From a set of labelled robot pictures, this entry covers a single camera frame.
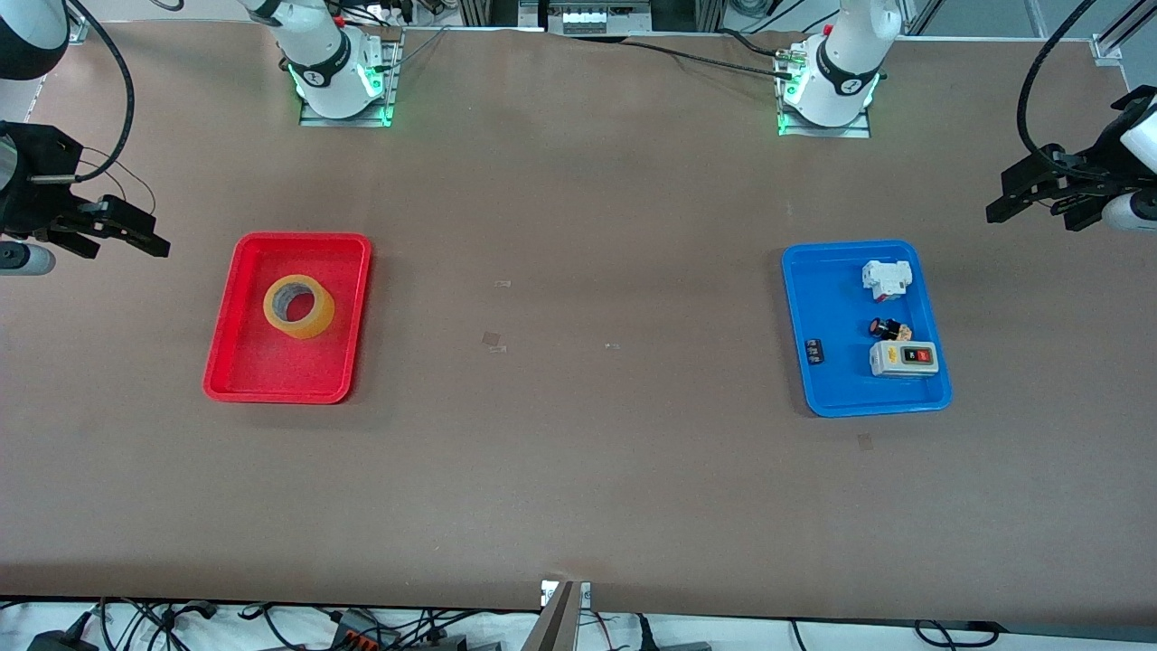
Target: brown table surface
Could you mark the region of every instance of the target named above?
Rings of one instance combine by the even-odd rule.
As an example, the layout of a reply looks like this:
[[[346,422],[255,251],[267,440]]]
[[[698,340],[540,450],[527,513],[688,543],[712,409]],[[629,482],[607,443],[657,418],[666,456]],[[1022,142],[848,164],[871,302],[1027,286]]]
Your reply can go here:
[[[762,77],[513,31],[443,35],[392,128],[300,128],[263,29],[111,31],[172,256],[0,283],[0,592],[1157,623],[1157,239],[985,223],[1039,44],[898,43],[852,141],[776,136]],[[1034,134],[1086,146],[1122,90],[1063,44]],[[34,118],[108,150],[121,105],[94,38]],[[344,405],[201,393],[261,229],[375,243]],[[817,419],[779,258],[875,237],[920,251],[956,400]]]

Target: white circuit breaker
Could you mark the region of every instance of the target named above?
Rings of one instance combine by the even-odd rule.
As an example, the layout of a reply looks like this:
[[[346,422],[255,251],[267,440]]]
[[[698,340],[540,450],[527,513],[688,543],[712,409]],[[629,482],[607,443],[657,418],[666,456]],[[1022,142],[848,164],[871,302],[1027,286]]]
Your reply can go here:
[[[864,288],[871,289],[876,302],[900,297],[912,283],[912,265],[907,260],[880,261],[874,259],[863,268]]]

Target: switch box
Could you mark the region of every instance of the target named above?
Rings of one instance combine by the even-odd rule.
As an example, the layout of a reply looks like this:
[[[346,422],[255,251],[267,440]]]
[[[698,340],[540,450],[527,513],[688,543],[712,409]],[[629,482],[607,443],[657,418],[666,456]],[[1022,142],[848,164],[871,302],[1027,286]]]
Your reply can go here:
[[[931,342],[877,342],[869,353],[877,378],[927,378],[939,373],[939,354]]]

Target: black cable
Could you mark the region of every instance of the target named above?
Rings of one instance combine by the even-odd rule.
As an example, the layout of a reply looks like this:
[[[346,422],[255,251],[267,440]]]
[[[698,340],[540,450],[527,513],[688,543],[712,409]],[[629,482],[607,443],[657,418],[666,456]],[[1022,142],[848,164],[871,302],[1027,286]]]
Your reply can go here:
[[[778,56],[781,52],[781,50],[768,50],[766,47],[760,47],[759,45],[756,45],[751,40],[747,40],[747,37],[744,36],[742,32],[738,32],[738,31],[736,31],[734,29],[729,29],[729,28],[724,27],[724,28],[720,28],[716,31],[718,31],[720,34],[725,34],[725,35],[735,38],[736,40],[739,42],[740,45],[743,45],[744,47],[751,50],[752,52],[754,52],[757,54],[764,54],[765,57],[775,57],[775,56]]]
[[[294,651],[337,651],[337,649],[339,649],[339,646],[336,644],[331,644],[330,646],[326,646],[324,650],[322,650],[322,649],[310,649],[304,644],[294,644],[293,642],[289,642],[288,639],[285,638],[283,635],[281,635],[281,631],[278,630],[278,627],[273,623],[273,617],[270,616],[270,611],[272,609],[273,609],[272,606],[261,608],[261,615],[265,617],[265,623],[268,624],[270,627],[270,632],[272,632],[273,637],[278,638],[278,642],[280,642],[286,649],[292,649]]]
[[[104,27],[97,22],[96,17],[81,3],[80,0],[68,0],[76,10],[80,12],[84,20],[88,21],[93,31],[101,37],[105,46],[109,47],[109,52],[112,53],[112,58],[117,60],[117,67],[120,68],[120,76],[125,80],[125,121],[120,127],[120,138],[117,139],[117,145],[112,147],[112,154],[97,165],[96,169],[83,175],[76,175],[71,180],[66,183],[82,183],[101,176],[112,167],[112,163],[117,162],[117,157],[120,156],[120,151],[125,148],[125,142],[128,141],[128,132],[133,128],[133,112],[137,110],[137,94],[133,90],[133,77],[128,74],[128,65],[125,62],[125,58],[120,56],[120,50],[117,49],[117,44],[112,42],[112,37],[109,36],[108,31],[104,31]]]
[[[148,619],[138,612],[137,623],[134,623],[132,628],[127,629],[128,637],[126,638],[125,634],[120,635],[120,638],[125,641],[125,648],[119,651],[128,651],[130,646],[133,645],[133,638],[137,637],[137,631],[141,628],[141,624],[143,624],[146,621],[148,621]]]
[[[944,636],[944,642],[936,642],[935,639],[931,639],[927,635],[924,635],[923,631],[924,622],[931,624],[933,628],[938,630],[939,634]],[[993,636],[989,637],[988,639],[982,639],[980,642],[957,642],[952,639],[951,635],[949,635],[948,629],[944,628],[944,626],[937,622],[936,620],[916,620],[914,628],[916,629],[916,637],[922,639],[924,644],[935,646],[937,649],[949,649],[950,651],[957,651],[958,649],[983,649],[986,646],[992,646],[993,644],[996,644],[996,641],[1000,639],[1001,637],[1001,631],[994,630],[992,631]]]
[[[659,45],[651,45],[650,43],[639,43],[636,40],[624,40],[619,45],[631,45],[632,47],[644,47],[647,50],[655,50],[656,52],[663,52],[664,54],[671,54],[672,57],[683,57],[684,59],[691,59],[692,61],[699,61],[702,64],[710,64],[713,66],[720,66],[723,68],[736,69],[740,72],[751,72],[756,74],[766,74],[767,76],[774,76],[776,79],[790,80],[791,75],[786,72],[771,71],[765,68],[753,68],[751,66],[742,66],[739,64],[732,64],[729,61],[721,61],[718,59],[708,59],[707,57],[700,57],[698,54],[688,54],[687,52],[680,52],[678,50],[669,50]]]
[[[289,642],[288,639],[286,639],[286,637],[283,635],[281,635],[281,630],[278,629],[277,624],[273,623],[273,617],[270,616],[270,611],[273,609],[273,606],[266,604],[266,605],[259,606],[259,608],[260,608],[260,616],[265,617],[265,623],[270,627],[270,632],[272,632],[273,637],[277,637],[278,642],[280,642],[282,644],[282,646],[285,646],[286,649],[292,649],[293,651],[339,651],[340,649],[344,649],[344,648],[347,646],[347,643],[346,643],[345,639],[340,639],[336,644],[331,644],[330,646],[326,646],[324,649],[310,649],[310,648],[305,646],[304,644],[294,644],[293,642]],[[370,617],[375,622],[377,622],[377,617],[374,616],[373,613],[370,613]],[[378,636],[378,648],[381,649],[382,648],[381,635],[382,635],[383,630],[390,631],[390,632],[396,632],[393,629],[391,629],[389,627],[382,626],[381,623],[375,623],[375,626],[369,627],[366,630],[358,631],[356,637],[363,637],[367,634],[376,631],[376,634]]]
[[[473,617],[474,615],[477,615],[479,613],[484,613],[484,612],[485,611],[465,611],[463,613],[458,613],[457,615],[451,616],[444,623],[435,626],[435,627],[430,627],[430,629],[428,631],[426,631],[426,635],[430,635],[430,634],[433,634],[435,631],[445,630],[447,627],[449,627],[451,624],[456,624],[456,623],[460,622],[462,620],[465,620],[466,617]],[[422,638],[422,636],[418,636],[412,642],[407,642],[406,644],[403,644],[401,646],[398,646],[397,649],[398,649],[398,651],[406,651],[407,649],[411,649],[414,645],[417,645],[421,641],[421,638]],[[398,638],[398,639],[396,639],[393,642],[393,644],[397,645],[400,642],[401,642],[401,638]]]
[[[827,14],[826,16],[824,16],[824,17],[819,19],[818,21],[816,21],[816,22],[811,23],[810,25],[808,25],[808,27],[805,27],[805,28],[801,29],[799,31],[802,31],[802,32],[804,32],[804,34],[808,34],[808,30],[809,30],[809,29],[811,29],[811,28],[816,27],[817,24],[819,24],[819,23],[821,23],[821,22],[826,21],[827,19],[831,19],[831,17],[835,16],[835,14],[839,14],[839,13],[840,13],[840,10],[839,10],[839,9],[837,9],[837,10],[832,12],[831,14]]]
[[[799,636],[799,623],[795,620],[788,620],[791,622],[791,632],[796,636],[796,644],[799,645],[799,651],[808,651],[808,648],[803,643],[803,637]]]
[[[1089,10],[1089,7],[1092,7],[1096,2],[1097,0],[1083,0],[1075,9],[1073,9],[1069,17],[1064,19],[1061,27],[1056,28],[1056,31],[1048,37],[1045,45],[1040,47],[1040,52],[1037,53],[1037,58],[1033,59],[1032,65],[1029,66],[1029,73],[1024,77],[1024,84],[1020,86],[1020,96],[1016,102],[1016,131],[1017,134],[1020,135],[1020,142],[1024,143],[1025,148],[1027,148],[1032,155],[1036,155],[1040,157],[1040,160],[1045,161],[1053,170],[1075,178],[1085,178],[1090,180],[1100,180],[1106,178],[1107,175],[1082,171],[1062,165],[1061,163],[1054,161],[1052,156],[1040,150],[1040,147],[1033,142],[1032,135],[1029,134],[1029,96],[1032,94],[1032,84],[1037,81],[1037,75],[1040,74],[1040,66],[1044,65],[1045,59],[1047,59],[1048,54],[1054,47],[1056,47],[1056,44],[1061,42],[1061,38],[1064,38],[1064,35],[1073,29],[1073,25],[1081,20],[1081,16]]]
[[[176,12],[179,12],[179,10],[182,10],[182,9],[185,8],[185,0],[177,0],[172,5],[165,5],[161,0],[148,0],[148,1],[152,2],[152,3],[154,3],[154,5],[156,5],[157,7],[161,7],[165,12],[174,12],[174,13],[176,13]]]
[[[783,9],[779,14],[775,14],[774,16],[767,19],[767,22],[765,22],[764,24],[761,24],[761,25],[757,27],[756,29],[749,31],[747,34],[759,34],[760,31],[764,31],[765,29],[767,29],[767,25],[769,25],[773,22],[775,22],[775,21],[782,19],[783,16],[788,15],[791,12],[791,9],[795,9],[799,5],[803,5],[804,1],[805,0],[796,0],[795,2],[791,3],[790,7],[788,7],[787,9]]]

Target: tape roll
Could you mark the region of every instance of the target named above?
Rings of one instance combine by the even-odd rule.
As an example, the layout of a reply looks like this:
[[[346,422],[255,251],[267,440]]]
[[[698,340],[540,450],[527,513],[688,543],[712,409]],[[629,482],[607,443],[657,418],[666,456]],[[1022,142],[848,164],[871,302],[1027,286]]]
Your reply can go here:
[[[297,320],[289,320],[289,302],[302,294],[314,296],[314,309]],[[274,328],[296,340],[316,338],[333,320],[333,296],[309,275],[286,275],[265,291],[265,319]]]

